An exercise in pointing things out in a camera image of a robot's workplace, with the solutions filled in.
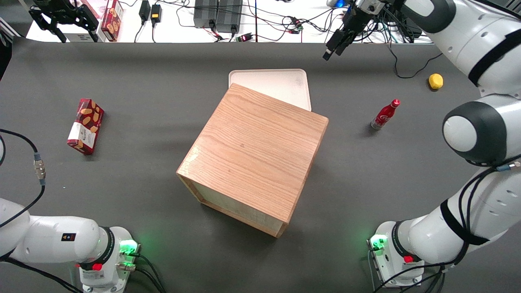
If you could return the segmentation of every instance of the white tray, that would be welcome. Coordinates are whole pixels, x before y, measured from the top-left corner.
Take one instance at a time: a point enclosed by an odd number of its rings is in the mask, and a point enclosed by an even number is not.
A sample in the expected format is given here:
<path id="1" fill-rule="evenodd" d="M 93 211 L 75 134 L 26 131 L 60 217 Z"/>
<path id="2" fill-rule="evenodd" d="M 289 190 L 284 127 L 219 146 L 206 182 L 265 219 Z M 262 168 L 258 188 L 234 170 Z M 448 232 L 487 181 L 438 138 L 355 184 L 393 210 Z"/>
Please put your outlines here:
<path id="1" fill-rule="evenodd" d="M 302 69 L 234 70 L 228 76 L 228 87 L 232 83 L 311 111 L 307 75 Z"/>

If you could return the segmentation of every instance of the wood grain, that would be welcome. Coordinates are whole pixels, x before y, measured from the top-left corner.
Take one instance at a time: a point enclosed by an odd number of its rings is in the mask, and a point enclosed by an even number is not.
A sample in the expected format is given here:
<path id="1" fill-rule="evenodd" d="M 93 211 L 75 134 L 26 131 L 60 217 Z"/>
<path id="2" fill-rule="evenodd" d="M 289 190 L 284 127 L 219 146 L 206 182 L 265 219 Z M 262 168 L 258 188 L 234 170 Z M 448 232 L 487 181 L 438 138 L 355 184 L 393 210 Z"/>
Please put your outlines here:
<path id="1" fill-rule="evenodd" d="M 283 231 L 328 121 L 316 113 L 232 84 L 177 174 L 199 201 L 204 202 L 200 198 L 204 195 L 194 190 L 197 188 L 188 180 L 282 221 L 285 225 L 279 231 Z M 238 209 L 237 206 L 230 205 L 228 209 Z"/>

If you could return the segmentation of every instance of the metal connector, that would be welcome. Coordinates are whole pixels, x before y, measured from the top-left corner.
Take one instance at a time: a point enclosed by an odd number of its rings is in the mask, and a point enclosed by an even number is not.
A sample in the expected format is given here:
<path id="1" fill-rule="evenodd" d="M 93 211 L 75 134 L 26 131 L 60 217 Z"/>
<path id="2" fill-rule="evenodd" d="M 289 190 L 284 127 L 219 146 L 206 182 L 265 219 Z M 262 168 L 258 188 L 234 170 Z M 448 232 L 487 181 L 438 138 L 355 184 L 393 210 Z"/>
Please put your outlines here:
<path id="1" fill-rule="evenodd" d="M 40 185 L 45 185 L 45 165 L 39 153 L 34 154 L 34 171 L 40 181 Z"/>
<path id="2" fill-rule="evenodd" d="M 503 171 L 509 171 L 512 168 L 519 168 L 519 167 L 521 167 L 521 163 L 516 161 L 516 162 L 514 162 L 512 164 L 505 164 L 505 165 L 499 166 L 499 167 L 496 168 L 496 170 L 498 172 L 503 172 Z"/>
<path id="3" fill-rule="evenodd" d="M 133 264 L 133 263 L 118 263 L 116 265 L 116 269 L 118 269 L 120 271 L 134 272 L 135 271 L 135 264 Z"/>

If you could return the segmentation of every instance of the white table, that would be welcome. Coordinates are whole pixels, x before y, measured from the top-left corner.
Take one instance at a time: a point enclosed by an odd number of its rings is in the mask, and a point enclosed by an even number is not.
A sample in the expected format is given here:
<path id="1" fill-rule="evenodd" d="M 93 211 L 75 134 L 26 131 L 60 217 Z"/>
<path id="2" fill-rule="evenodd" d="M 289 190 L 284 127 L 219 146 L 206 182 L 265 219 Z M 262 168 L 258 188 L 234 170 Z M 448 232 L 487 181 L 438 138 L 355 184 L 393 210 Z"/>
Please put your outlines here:
<path id="1" fill-rule="evenodd" d="M 194 0 L 190 3 L 186 4 L 186 6 L 193 6 Z M 155 1 L 150 0 L 150 4 L 153 5 Z M 178 3 L 165 3 L 158 2 L 161 4 L 163 9 L 162 21 L 156 25 L 154 31 L 154 40 L 157 43 L 209 43 L 216 41 L 216 38 L 212 36 L 210 33 L 206 32 L 201 28 L 194 27 L 183 27 L 183 26 L 193 26 L 193 8 L 184 8 L 181 7 L 183 5 L 182 2 Z M 255 8 L 250 8 L 247 6 L 248 4 L 251 6 L 255 5 L 255 0 L 243 0 L 244 6 L 242 7 L 242 13 L 245 15 L 242 16 L 241 19 L 241 27 L 240 31 L 236 36 L 252 33 L 255 34 Z M 134 42 L 134 38 L 136 33 L 139 31 L 141 27 L 141 19 L 138 15 L 141 0 L 137 0 L 137 2 L 129 6 L 127 4 L 121 4 L 123 9 L 125 10 L 123 14 L 123 20 L 121 25 L 121 31 L 119 33 L 118 42 L 132 43 Z M 179 9 L 179 17 L 176 15 L 176 10 Z M 326 19 L 329 15 L 330 8 L 326 6 L 326 0 L 298 0 L 289 3 L 284 3 L 282 1 L 276 0 L 257 0 L 257 33 L 259 36 L 263 36 L 272 40 L 277 40 L 280 38 L 278 42 L 283 43 L 325 43 L 326 36 L 328 33 L 322 33 L 314 29 L 309 24 L 304 24 L 304 30 L 301 34 L 290 34 L 285 33 L 282 36 L 282 31 L 284 27 L 280 25 L 271 25 L 267 24 L 261 19 L 265 19 L 267 21 L 273 21 L 276 23 L 282 22 L 282 17 L 273 15 L 270 13 L 266 13 L 261 10 L 277 13 L 284 16 L 294 16 L 300 19 L 311 19 L 313 17 L 318 16 L 313 19 L 312 22 L 318 25 L 319 27 L 324 27 L 326 24 L 329 26 L 330 20 Z M 333 22 L 331 25 L 331 31 L 336 30 L 342 24 L 340 14 L 345 11 L 347 8 L 337 8 L 333 11 Z M 286 18 L 284 23 L 289 23 L 290 20 Z M 63 33 L 69 32 L 84 32 L 81 28 L 74 25 L 58 25 L 58 27 L 62 30 Z M 392 33 L 397 42 L 403 42 L 401 35 L 398 32 Z M 223 38 L 230 38 L 230 33 L 222 33 L 220 34 Z M 42 42 L 59 42 L 58 37 L 52 35 L 49 31 L 42 31 L 37 26 L 35 22 L 31 25 L 29 33 L 27 34 L 28 39 L 42 41 Z M 374 32 L 371 37 L 365 39 L 363 42 L 374 42 L 374 43 L 383 43 L 388 42 L 389 37 L 385 37 L 383 33 Z M 272 40 L 257 38 L 259 42 L 273 42 Z M 142 29 L 140 34 L 138 35 L 139 43 L 152 43 L 152 24 L 150 21 L 147 21 L 145 27 Z M 427 37 L 421 37 L 417 39 L 415 42 L 418 43 L 430 43 L 430 40 Z"/>

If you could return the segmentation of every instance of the green led light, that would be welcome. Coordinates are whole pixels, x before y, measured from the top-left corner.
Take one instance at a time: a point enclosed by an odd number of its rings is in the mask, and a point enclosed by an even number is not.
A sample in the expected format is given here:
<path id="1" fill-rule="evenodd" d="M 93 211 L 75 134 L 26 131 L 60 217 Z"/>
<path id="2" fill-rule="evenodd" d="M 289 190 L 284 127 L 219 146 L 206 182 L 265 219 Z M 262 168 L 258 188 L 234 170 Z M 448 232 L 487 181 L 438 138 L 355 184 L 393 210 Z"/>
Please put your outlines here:
<path id="1" fill-rule="evenodd" d="M 387 242 L 387 236 L 385 235 L 373 235 L 371 237 L 371 243 L 376 250 L 383 249 L 383 246 Z"/>
<path id="2" fill-rule="evenodd" d="M 134 240 L 123 240 L 119 243 L 119 252 L 121 253 L 134 253 L 138 249 L 138 243 Z"/>

